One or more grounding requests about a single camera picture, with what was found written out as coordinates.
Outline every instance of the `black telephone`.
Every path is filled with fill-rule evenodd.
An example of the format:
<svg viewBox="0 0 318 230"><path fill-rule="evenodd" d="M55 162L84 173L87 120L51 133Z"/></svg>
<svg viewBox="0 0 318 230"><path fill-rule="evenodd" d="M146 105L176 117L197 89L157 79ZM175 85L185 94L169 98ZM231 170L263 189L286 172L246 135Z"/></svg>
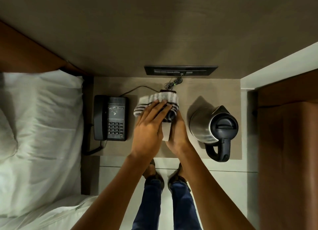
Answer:
<svg viewBox="0 0 318 230"><path fill-rule="evenodd" d="M95 95L94 139L125 141L127 139L128 110L127 97Z"/></svg>

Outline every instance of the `jeans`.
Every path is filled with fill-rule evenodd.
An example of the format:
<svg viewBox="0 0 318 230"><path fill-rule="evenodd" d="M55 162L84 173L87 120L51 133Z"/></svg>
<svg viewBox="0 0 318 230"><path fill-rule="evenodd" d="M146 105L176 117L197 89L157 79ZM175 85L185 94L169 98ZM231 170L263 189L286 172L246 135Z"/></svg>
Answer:
<svg viewBox="0 0 318 230"><path fill-rule="evenodd" d="M161 188L160 180L145 185L141 205L133 222L133 230L157 230L159 224ZM187 184L174 182L170 187L173 201L174 230L201 229L193 198Z"/></svg>

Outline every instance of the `electric kettle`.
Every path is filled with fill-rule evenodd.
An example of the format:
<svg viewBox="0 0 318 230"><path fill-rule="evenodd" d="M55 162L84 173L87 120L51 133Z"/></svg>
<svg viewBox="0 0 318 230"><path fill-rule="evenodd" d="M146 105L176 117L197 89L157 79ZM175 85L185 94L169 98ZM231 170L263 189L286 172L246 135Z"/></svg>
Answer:
<svg viewBox="0 0 318 230"><path fill-rule="evenodd" d="M237 120L221 105L216 108L200 108L190 120L192 135L205 144L206 153L218 162L230 158L231 140L238 133Z"/></svg>

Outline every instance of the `striped sock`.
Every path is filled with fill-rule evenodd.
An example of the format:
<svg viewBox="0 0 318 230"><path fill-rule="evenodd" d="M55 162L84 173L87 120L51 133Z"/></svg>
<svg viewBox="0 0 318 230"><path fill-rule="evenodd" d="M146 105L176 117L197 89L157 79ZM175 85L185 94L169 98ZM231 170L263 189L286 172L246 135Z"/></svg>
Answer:
<svg viewBox="0 0 318 230"><path fill-rule="evenodd" d="M133 111L133 115L138 117L141 112L156 99L158 99L159 102L162 100L167 100L167 103L172 105L171 110L163 120L163 122L172 122L176 118L177 111L179 110L179 98L174 92L160 92L153 95L140 97L139 102Z"/></svg>

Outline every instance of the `black kettle handle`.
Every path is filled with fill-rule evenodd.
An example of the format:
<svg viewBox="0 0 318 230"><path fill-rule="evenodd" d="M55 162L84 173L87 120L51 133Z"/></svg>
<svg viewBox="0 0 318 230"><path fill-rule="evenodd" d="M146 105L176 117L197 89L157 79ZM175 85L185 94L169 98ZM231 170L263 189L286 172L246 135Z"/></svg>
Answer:
<svg viewBox="0 0 318 230"><path fill-rule="evenodd" d="M205 150L208 156L217 162L226 162L230 158L231 140L224 138L217 142L217 153L214 151L213 145L205 144Z"/></svg>

